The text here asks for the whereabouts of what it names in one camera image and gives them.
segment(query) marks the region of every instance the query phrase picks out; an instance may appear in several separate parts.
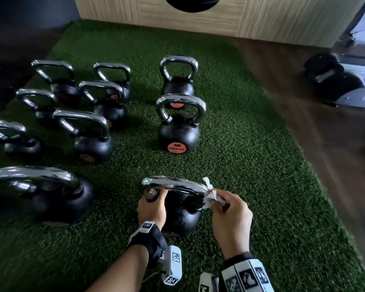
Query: white wipe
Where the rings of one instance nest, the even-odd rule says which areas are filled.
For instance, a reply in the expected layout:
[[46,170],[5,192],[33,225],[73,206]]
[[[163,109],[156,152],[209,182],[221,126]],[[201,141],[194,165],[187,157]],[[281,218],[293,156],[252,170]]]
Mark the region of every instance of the white wipe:
[[[208,177],[203,177],[203,180],[206,184],[206,186],[211,189],[213,188],[212,184],[209,182],[209,178]],[[219,197],[217,194],[216,194],[216,191],[213,190],[213,191],[208,191],[205,193],[204,195],[204,206],[203,206],[203,209],[207,209],[207,208],[212,208],[212,205],[211,205],[211,200],[215,200],[215,201],[218,201],[222,204],[222,206],[224,206],[226,204],[226,201],[224,201],[221,197]]]

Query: brown floor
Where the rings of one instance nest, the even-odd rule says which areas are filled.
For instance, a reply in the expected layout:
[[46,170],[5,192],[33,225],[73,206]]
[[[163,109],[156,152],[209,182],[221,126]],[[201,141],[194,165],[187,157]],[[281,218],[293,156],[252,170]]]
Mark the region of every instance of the brown floor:
[[[46,58],[62,29],[0,33],[0,110],[32,76],[32,59]],[[327,188],[365,262],[365,110],[319,103],[302,76],[316,48],[237,40],[246,62]]]
[[319,103],[303,63],[319,49],[237,40],[245,60],[327,189],[365,262],[365,109]]

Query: black ball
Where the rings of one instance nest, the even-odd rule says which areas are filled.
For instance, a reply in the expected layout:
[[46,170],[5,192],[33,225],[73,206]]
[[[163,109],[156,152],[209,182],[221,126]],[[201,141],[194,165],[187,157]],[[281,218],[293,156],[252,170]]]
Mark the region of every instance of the black ball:
[[202,12],[214,7],[219,0],[166,0],[174,8],[184,12]]

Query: kettlebell handle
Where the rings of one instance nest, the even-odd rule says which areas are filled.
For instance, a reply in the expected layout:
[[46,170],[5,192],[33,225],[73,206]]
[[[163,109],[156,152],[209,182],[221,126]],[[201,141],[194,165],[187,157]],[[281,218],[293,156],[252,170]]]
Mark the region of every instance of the kettlebell handle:
[[86,89],[86,87],[93,87],[93,88],[104,88],[104,89],[113,89],[116,91],[116,94],[118,95],[116,101],[119,104],[123,104],[125,99],[125,94],[123,92],[123,88],[120,87],[117,83],[113,82],[104,82],[104,81],[81,81],[78,84],[78,89],[80,92],[83,92],[86,99],[88,99],[93,104],[97,103],[97,99],[95,99],[89,91]]
[[199,63],[195,58],[183,55],[170,55],[162,59],[160,63],[160,70],[161,70],[161,75],[166,83],[170,82],[172,79],[172,77],[168,73],[168,70],[166,69],[166,64],[170,62],[180,62],[189,64],[192,68],[192,71],[187,77],[187,79],[190,82],[193,82],[193,79],[195,78],[195,75],[199,69]]
[[58,103],[58,98],[51,92],[42,89],[19,89],[16,91],[16,97],[26,105],[28,105],[33,111],[36,111],[39,107],[27,97],[29,96],[44,96],[49,99],[52,104]]
[[207,114],[207,106],[200,98],[182,94],[167,94],[157,99],[156,109],[160,119],[168,123],[172,121],[172,116],[169,115],[165,110],[165,105],[167,103],[183,103],[197,107],[198,114],[192,119],[192,122],[195,125],[199,125],[199,123],[204,120],[205,115]]
[[58,109],[53,112],[53,119],[58,119],[59,125],[73,136],[78,136],[80,131],[75,126],[70,124],[67,119],[90,120],[96,122],[101,127],[101,138],[107,139],[109,137],[109,126],[107,120],[104,117],[97,115],[93,112],[63,111]]
[[142,179],[139,183],[139,191],[145,193],[146,199],[155,200],[159,190],[171,190],[203,199],[204,195],[210,190],[205,185],[182,178],[167,176],[149,176]]
[[37,60],[36,59],[31,62],[31,66],[49,85],[51,85],[53,83],[53,79],[41,69],[41,67],[43,67],[43,66],[64,67],[67,69],[67,71],[69,73],[69,79],[74,80],[74,68],[71,66],[70,63],[67,63],[66,61],[43,60],[43,59]]
[[[7,121],[0,120],[0,129],[8,129],[8,130],[19,133],[24,138],[30,138],[30,136],[27,132],[27,129],[23,125],[16,123],[16,122],[7,122]],[[7,134],[0,131],[0,140],[1,141],[8,141],[9,138],[10,137]]]
[[42,166],[10,166],[0,168],[0,181],[10,182],[9,185],[19,191],[36,190],[35,183],[43,181],[59,182],[76,190],[81,189],[80,180],[68,171],[63,171],[54,167]]
[[126,78],[124,79],[124,83],[128,83],[131,80],[131,68],[123,63],[108,63],[108,62],[97,62],[93,65],[93,70],[96,75],[100,78],[100,80],[109,82],[108,78],[102,73],[100,68],[112,68],[116,70],[123,70],[126,74]]

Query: green turf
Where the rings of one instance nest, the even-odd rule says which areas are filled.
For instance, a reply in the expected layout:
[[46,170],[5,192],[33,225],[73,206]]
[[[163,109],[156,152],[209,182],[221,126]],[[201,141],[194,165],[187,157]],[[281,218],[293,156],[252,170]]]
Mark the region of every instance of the green turf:
[[[200,142],[186,155],[160,151],[157,143],[159,62],[169,54],[198,60],[195,91],[208,105]],[[17,100],[0,115],[26,125],[48,144],[38,165],[84,173],[101,188],[92,213],[73,227],[42,227],[24,211],[0,215],[0,292],[83,291],[125,249],[136,228],[137,184],[152,174],[198,182],[208,176],[215,187],[246,200],[254,213],[251,251],[275,291],[365,291],[365,270],[349,235],[230,39],[80,21],[69,27],[52,58],[70,62],[77,77],[88,80],[97,79],[91,68],[97,61],[128,64],[130,125],[113,133],[111,159],[92,165],[72,157],[72,140],[39,126]],[[47,88],[39,77],[27,87]],[[86,102],[81,108],[91,110]],[[17,164],[0,146],[0,167]],[[173,240],[183,253],[184,278],[171,290],[197,291],[202,272],[219,273],[222,256],[210,216],[211,210],[202,211],[195,231]],[[143,285],[143,291],[163,290],[170,288],[158,276]]]

